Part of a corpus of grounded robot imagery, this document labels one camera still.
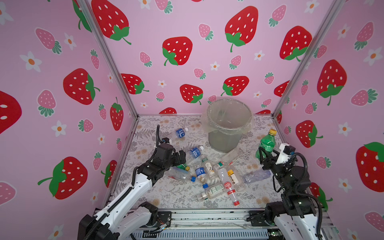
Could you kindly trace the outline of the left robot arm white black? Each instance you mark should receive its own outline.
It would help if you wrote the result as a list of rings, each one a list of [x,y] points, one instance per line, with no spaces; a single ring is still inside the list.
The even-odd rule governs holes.
[[[148,202],[130,212],[134,204],[171,167],[186,163],[186,152],[169,143],[156,146],[149,160],[134,168],[132,182],[95,215],[79,223],[78,240],[125,240],[139,227],[157,222],[158,208]]]

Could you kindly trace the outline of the crushed clear bottle blue cap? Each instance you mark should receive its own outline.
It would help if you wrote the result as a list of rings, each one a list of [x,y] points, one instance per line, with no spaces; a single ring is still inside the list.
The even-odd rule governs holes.
[[[193,177],[188,171],[184,169],[179,169],[177,167],[171,167],[168,171],[165,172],[167,177],[182,181],[182,182],[192,182],[196,181],[196,178]]]

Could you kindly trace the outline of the clear bottle yellow cap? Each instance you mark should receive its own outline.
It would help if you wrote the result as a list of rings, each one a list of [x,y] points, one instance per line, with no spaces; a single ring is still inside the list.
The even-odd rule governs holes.
[[[236,169],[229,169],[228,176],[237,191],[242,192],[245,190],[245,184]]]

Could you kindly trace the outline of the green soda bottle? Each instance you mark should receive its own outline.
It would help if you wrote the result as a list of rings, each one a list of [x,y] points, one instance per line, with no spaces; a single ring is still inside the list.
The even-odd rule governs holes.
[[[176,166],[176,168],[188,172],[190,170],[190,167],[184,164]]]
[[[256,152],[256,158],[261,160],[266,158],[265,152],[271,154],[275,148],[276,140],[275,136],[277,131],[275,129],[270,129],[268,134],[261,139],[259,147]]]

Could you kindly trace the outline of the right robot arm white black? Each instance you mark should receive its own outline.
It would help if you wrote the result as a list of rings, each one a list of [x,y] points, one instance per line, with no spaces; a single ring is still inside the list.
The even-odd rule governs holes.
[[[273,184],[279,184],[281,201],[266,205],[263,213],[249,212],[252,226],[277,226],[287,240],[322,240],[323,211],[320,202],[306,190],[312,184],[308,162],[289,144],[280,151],[267,152],[259,147],[263,170],[272,172]]]

